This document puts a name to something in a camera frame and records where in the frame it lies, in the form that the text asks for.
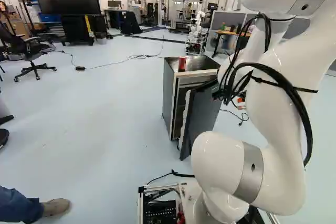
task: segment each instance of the tan boot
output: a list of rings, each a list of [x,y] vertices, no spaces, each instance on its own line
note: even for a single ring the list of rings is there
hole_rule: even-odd
[[[44,207],[43,216],[50,217],[64,214],[70,208],[70,201],[67,199],[53,199],[48,202],[42,202]]]

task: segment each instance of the office chair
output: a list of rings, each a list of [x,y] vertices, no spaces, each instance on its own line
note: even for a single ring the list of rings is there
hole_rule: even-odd
[[[33,60],[39,58],[41,55],[46,55],[47,51],[50,51],[50,47],[46,44],[40,43],[40,37],[33,37],[29,39],[22,39],[21,36],[13,35],[6,26],[0,22],[0,39],[5,43],[9,43],[7,48],[10,53],[23,54],[25,61],[30,61],[31,67],[23,68],[21,74],[14,77],[14,81],[18,82],[19,77],[34,71],[36,80],[40,79],[37,73],[38,69],[52,69],[57,71],[55,67],[48,67],[46,63],[42,65],[35,65]]]

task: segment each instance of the floor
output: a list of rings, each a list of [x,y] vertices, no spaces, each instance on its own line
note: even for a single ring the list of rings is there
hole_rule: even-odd
[[[162,38],[163,30],[146,36]],[[171,169],[192,173],[190,160],[178,159],[161,117],[162,59],[135,59],[91,69],[134,54],[158,54],[161,48],[161,41],[123,36],[92,47],[57,45],[57,50],[73,54],[74,64],[87,70],[75,71],[69,55],[52,52],[36,63],[46,62],[57,67],[57,72],[42,70],[41,80],[32,73],[18,83],[13,77],[27,63],[2,63],[7,72],[2,75],[1,96],[15,119],[3,125],[10,139],[0,150],[1,185],[41,200],[65,197],[72,201],[67,215],[38,223],[136,223],[138,186]],[[184,44],[163,44],[160,57],[181,55],[185,55]],[[280,218],[281,223],[331,222],[334,217],[336,193],[330,188],[336,180],[331,167],[336,150],[332,133],[335,85],[335,77],[325,76],[309,109],[315,145],[307,168],[307,202],[296,215]],[[238,123],[221,112],[214,130],[266,145],[251,122],[241,127]],[[167,177],[157,184],[176,181]]]

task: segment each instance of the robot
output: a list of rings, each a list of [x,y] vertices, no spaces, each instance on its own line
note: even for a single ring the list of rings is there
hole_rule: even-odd
[[[132,10],[133,6],[138,6],[137,0],[127,0],[127,10]]]
[[[295,87],[318,90],[336,58],[333,38],[336,1],[241,1],[248,9],[270,18],[272,33],[270,46],[264,53],[265,25],[257,20],[256,29],[236,64],[262,63],[280,72]],[[313,15],[311,25],[306,32],[279,44],[295,16],[310,15]],[[229,64],[227,59],[221,66],[219,81]],[[250,70],[251,67],[239,69],[235,82]],[[274,82],[258,69],[253,75]],[[197,200],[187,224],[235,223],[246,214],[249,204],[277,215],[293,215],[305,202],[301,149],[304,136],[298,111],[282,88],[251,80],[246,91],[246,110],[268,146],[258,148],[215,132],[199,135],[192,148],[192,167],[198,185],[188,191]],[[314,94],[298,93],[307,107]]]
[[[202,0],[197,5],[196,18],[192,18],[192,25],[188,38],[185,42],[186,54],[202,55],[205,49],[206,34],[202,34],[201,21],[205,17],[205,13],[202,11]]]

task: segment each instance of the red can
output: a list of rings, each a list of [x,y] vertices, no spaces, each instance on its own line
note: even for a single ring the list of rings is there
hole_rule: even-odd
[[[179,62],[178,63],[178,71],[179,72],[185,71],[185,63],[186,63],[187,59],[185,57],[179,57],[178,60],[179,60],[178,61]]]

